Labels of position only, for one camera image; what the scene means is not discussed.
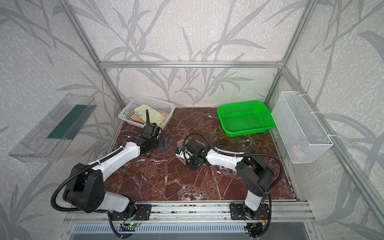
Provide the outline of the brown pink striped towel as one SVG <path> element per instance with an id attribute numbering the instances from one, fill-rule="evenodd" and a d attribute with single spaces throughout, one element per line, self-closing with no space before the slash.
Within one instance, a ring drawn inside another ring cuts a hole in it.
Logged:
<path id="1" fill-rule="evenodd" d="M 190 161 L 191 154 L 190 154 L 190 152 L 188 150 L 185 153 L 183 142 L 184 142 L 184 140 L 179 140 L 177 142 L 176 158 L 180 162 L 182 162 L 184 165 L 186 165 L 186 163 Z"/>

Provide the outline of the orange bunny pattern towel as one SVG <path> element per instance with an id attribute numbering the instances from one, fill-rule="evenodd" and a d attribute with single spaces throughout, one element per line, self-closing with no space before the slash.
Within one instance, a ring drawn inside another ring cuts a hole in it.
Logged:
<path id="1" fill-rule="evenodd" d="M 167 118 L 169 114 L 161 113 L 161 115 L 163 115 L 165 118 Z M 131 119 L 132 119 L 132 121 L 136 121 L 136 122 L 141 123 L 141 124 L 145 124 L 146 123 L 143 119 L 141 119 L 137 115 L 133 115 Z"/>

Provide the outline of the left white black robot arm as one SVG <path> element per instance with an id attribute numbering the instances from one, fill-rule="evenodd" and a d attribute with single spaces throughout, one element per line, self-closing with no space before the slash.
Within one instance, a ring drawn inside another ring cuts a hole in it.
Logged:
<path id="1" fill-rule="evenodd" d="M 121 194 L 105 190 L 106 180 L 119 168 L 149 151 L 166 147 L 165 138 L 160 138 L 162 128 L 145 124 L 137 134 L 126 139 L 122 146 L 107 156 L 88 165 L 77 164 L 70 177 L 61 184 L 63 200 L 73 207 L 67 212 L 83 211 L 92 213 L 107 211 L 122 213 L 131 218 L 136 212 L 135 201 Z"/>

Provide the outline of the blue yellow towel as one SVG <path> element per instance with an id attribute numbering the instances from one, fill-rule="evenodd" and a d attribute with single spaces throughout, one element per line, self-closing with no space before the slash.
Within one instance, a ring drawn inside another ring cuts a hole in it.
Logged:
<path id="1" fill-rule="evenodd" d="M 149 119 L 150 123 L 156 123 L 158 126 L 162 126 L 162 124 L 165 122 L 166 118 L 161 115 L 161 112 L 158 112 L 157 110 L 153 109 L 152 107 L 148 105 L 141 105 L 137 107 L 134 112 L 134 115 L 137 115 L 141 119 L 143 119 L 145 122 L 147 122 L 147 111 L 149 113 Z"/>

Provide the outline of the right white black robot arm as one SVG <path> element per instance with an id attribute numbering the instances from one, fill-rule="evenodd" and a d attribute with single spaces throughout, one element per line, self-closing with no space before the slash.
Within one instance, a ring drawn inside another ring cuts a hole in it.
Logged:
<path id="1" fill-rule="evenodd" d="M 193 171 L 201 165 L 212 165 L 236 172 L 248 192 L 242 204 L 230 204 L 231 219 L 268 220 L 269 206 L 265 200 L 275 172 L 263 156 L 256 155 L 252 151 L 246 153 L 223 151 L 192 140 L 185 142 L 183 147 L 177 148 L 176 157 Z"/>

